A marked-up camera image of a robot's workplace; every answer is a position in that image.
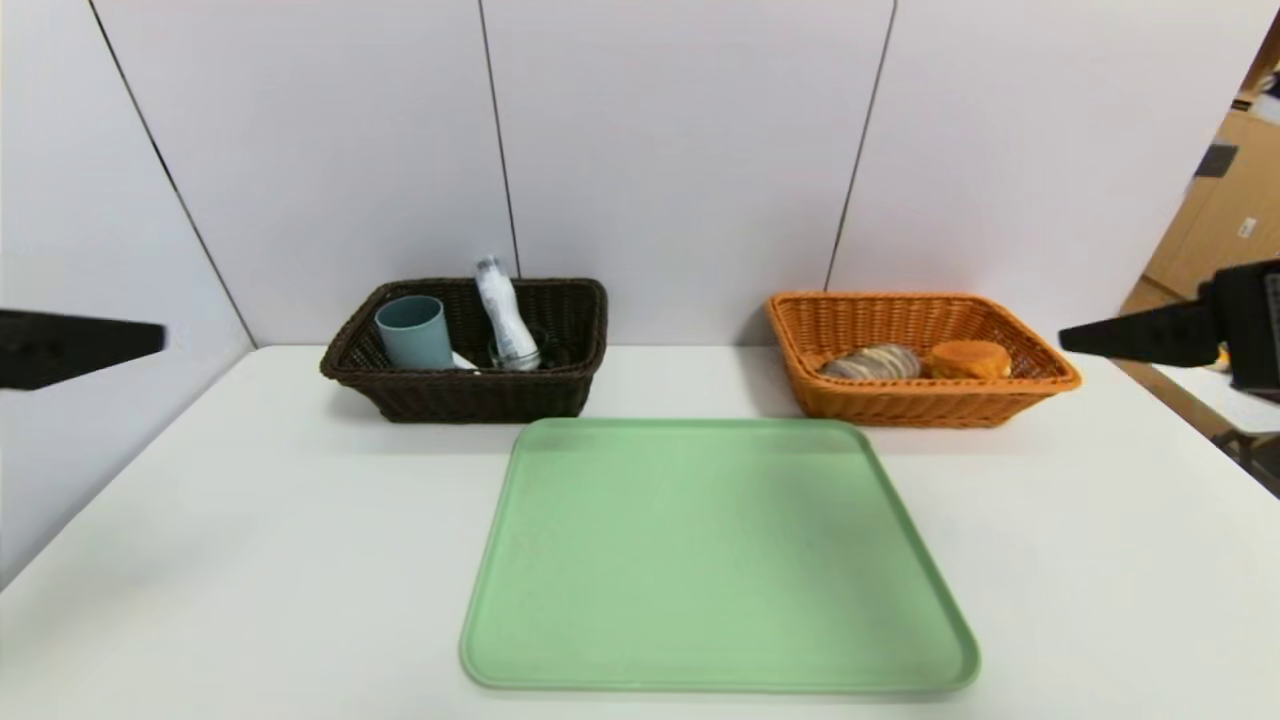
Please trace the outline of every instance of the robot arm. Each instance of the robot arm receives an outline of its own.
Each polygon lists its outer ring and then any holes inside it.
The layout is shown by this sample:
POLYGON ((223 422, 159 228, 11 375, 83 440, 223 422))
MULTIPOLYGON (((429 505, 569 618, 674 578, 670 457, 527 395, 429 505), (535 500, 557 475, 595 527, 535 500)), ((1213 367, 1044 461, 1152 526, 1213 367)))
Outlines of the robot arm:
POLYGON ((1068 328, 1064 350, 1193 368, 1231 354, 1233 384, 1280 401, 1280 260, 1219 270, 1196 300, 1068 328))
POLYGON ((164 350, 164 327, 0 310, 0 389, 38 389, 164 350))

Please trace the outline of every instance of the panel seam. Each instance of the panel seam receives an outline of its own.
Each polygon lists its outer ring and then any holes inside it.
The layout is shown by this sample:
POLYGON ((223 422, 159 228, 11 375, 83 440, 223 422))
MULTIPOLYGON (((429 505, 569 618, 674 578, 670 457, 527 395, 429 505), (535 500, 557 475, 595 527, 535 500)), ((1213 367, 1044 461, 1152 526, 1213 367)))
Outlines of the panel seam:
POLYGON ((863 151, 867 149, 867 133, 872 127, 872 110, 876 109, 876 97, 879 94, 881 76, 884 73, 884 59, 888 56, 888 44, 893 36, 893 20, 897 19, 897 0, 888 13, 888 27, 884 28, 884 44, 881 46, 879 64, 876 67, 876 81, 872 83, 872 97, 867 101, 867 117, 863 119, 861 137, 858 138, 858 154, 854 155, 854 170, 849 177, 849 191, 845 192, 845 206, 840 211, 840 224, 836 225, 836 242, 831 247, 831 263, 827 264, 827 279, 822 283, 823 291, 831 290, 831 274, 836 269, 836 255, 840 252, 840 241, 845 234, 845 219, 849 217, 849 205, 854 200, 854 182, 858 181, 858 168, 863 163, 863 151))
POLYGON ((183 215, 187 217, 187 224, 191 225, 191 232, 196 234, 196 241, 200 242, 200 249, 205 254, 205 260, 209 261, 209 266, 214 270, 214 277, 218 278, 218 284, 223 288, 223 295, 227 296, 227 301, 232 306, 232 311, 236 313, 236 319, 239 320, 241 328, 244 329, 244 334, 248 336, 250 345, 255 350, 261 347, 257 340, 253 338, 253 332, 248 329, 248 323, 244 322, 244 314, 241 313, 239 305, 236 304, 236 297, 232 296, 232 291, 227 287, 227 281, 223 278, 221 270, 218 269, 218 263, 214 263, 212 254, 209 252, 209 245, 205 242, 205 237, 200 233, 200 228, 196 227, 196 219, 191 217, 191 209, 187 208, 187 200, 183 199, 182 192, 178 190, 178 183, 173 179, 173 173, 169 172, 169 164, 165 163, 164 155, 160 152, 160 146, 156 143, 155 136, 151 133, 151 126, 147 124, 146 117, 142 114, 142 108, 138 105, 138 99, 133 94, 133 87, 129 85, 129 78, 124 76, 124 68, 120 65, 120 58, 115 54, 115 47, 111 46, 111 38, 106 35, 106 27, 102 24, 102 17, 97 13, 97 5, 93 0, 86 0, 88 3, 90 10, 93 12, 93 20, 97 23, 97 31, 102 35, 102 42, 106 45, 106 51, 111 55, 111 63, 115 64, 115 72, 120 76, 120 82, 124 83, 124 91, 129 95, 129 102, 133 104, 133 111, 138 115, 138 122, 142 123, 142 131, 147 133, 147 141, 151 143, 151 150, 155 152, 156 159, 160 160, 160 169, 164 170, 165 178, 169 179, 169 187, 173 188, 174 196, 178 199, 178 205, 182 208, 183 215))
POLYGON ((489 97, 493 101, 493 128, 498 136, 498 163, 502 165, 502 190, 507 196, 507 222, 511 223, 511 251, 516 256, 516 277, 525 277, 520 266, 520 243, 516 242, 516 210, 511 204, 511 181, 507 179, 507 149, 502 142, 502 120, 498 118, 498 88, 493 79, 493 58, 489 53, 489 27, 484 17, 484 0, 476 0, 480 10, 480 38, 484 41, 484 63, 489 72, 489 97))

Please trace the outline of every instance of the dark brown wicker basket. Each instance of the dark brown wicker basket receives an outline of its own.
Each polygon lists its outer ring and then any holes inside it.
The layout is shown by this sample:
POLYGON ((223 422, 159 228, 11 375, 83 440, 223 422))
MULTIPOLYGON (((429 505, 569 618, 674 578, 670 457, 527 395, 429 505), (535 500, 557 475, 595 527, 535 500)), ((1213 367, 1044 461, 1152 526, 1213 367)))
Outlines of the dark brown wicker basket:
POLYGON ((489 360, 493 325, 475 281, 435 278, 374 291, 329 343, 320 372, 360 391, 393 423, 531 423, 577 416, 604 360, 604 287, 591 279, 513 279, 512 284, 525 323, 547 336, 543 369, 494 369, 489 360), (453 351, 479 365, 479 374, 390 366, 374 313, 406 295, 430 295, 444 304, 453 351))

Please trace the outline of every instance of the bread roll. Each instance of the bread roll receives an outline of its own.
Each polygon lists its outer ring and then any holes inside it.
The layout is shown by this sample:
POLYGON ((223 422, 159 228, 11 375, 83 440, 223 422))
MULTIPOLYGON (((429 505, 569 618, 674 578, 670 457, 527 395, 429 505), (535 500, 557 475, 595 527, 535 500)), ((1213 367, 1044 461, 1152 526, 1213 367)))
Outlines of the bread roll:
POLYGON ((1014 372, 1009 351, 980 340, 956 340, 934 345, 929 351, 929 372, 940 379, 998 380, 1014 372))
POLYGON ((822 374, 846 380, 905 380, 920 377, 920 359, 902 345, 873 345, 827 363, 822 374))

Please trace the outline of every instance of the white wall panel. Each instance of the white wall panel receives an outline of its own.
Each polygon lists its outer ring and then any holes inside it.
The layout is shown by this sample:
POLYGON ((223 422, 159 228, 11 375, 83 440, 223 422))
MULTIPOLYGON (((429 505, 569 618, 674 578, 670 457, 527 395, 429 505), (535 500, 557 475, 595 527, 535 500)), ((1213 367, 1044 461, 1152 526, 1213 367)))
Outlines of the white wall panel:
POLYGON ((84 0, 4 8, 4 307, 160 323, 169 347, 0 393, 0 584, 248 348, 84 0))
POLYGON ((756 342, 826 281, 891 0, 485 0, 525 275, 623 343, 756 342))
POLYGON ((904 1, 831 290, 979 292, 1046 334, 1114 314, 1275 10, 904 1))
POLYGON ((97 0, 260 343, 326 343, 378 284, 512 263, 475 0, 97 0))

